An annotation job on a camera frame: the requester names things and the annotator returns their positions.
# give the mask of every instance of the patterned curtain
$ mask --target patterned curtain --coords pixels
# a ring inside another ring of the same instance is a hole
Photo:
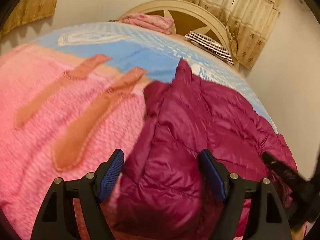
[[[20,0],[0,30],[0,39],[14,28],[54,15],[57,0]]]
[[[266,44],[283,4],[283,0],[187,1],[207,9],[226,26],[233,55],[248,69]]]

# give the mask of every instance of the striped pillow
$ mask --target striped pillow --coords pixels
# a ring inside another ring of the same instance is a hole
[[[219,56],[222,60],[226,61],[227,63],[230,63],[233,65],[232,57],[230,52],[223,47],[220,43],[216,42],[212,38],[195,32],[189,32],[185,35],[187,39],[191,41],[194,45],[200,45],[199,47],[201,49],[205,48],[205,50],[208,50],[209,52]]]

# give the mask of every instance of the purple jacket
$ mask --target purple jacket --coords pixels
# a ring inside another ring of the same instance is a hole
[[[282,135],[238,92],[192,74],[180,60],[171,84],[144,90],[146,121],[121,180],[116,229],[152,239],[208,239],[222,204],[199,171],[197,155],[208,148],[230,172],[259,181],[268,177],[284,203],[288,188],[260,155],[267,151],[296,169]],[[250,201],[236,236],[242,236]]]

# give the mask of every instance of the bed headboard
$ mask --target bed headboard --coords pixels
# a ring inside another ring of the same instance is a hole
[[[156,0],[138,5],[125,14],[129,13],[156,14],[174,19],[175,33],[183,36],[190,31],[206,34],[226,47],[232,55],[225,26],[214,15],[196,4],[183,0]],[[238,61],[234,57],[232,60],[234,67],[239,69]]]

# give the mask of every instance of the curtain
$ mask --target curtain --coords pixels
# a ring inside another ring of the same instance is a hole
[[[20,0],[0,30],[0,39],[14,28],[54,15],[57,0]]]
[[[207,9],[226,26],[233,55],[248,69],[252,69],[266,44],[283,3],[283,0],[188,1]]]

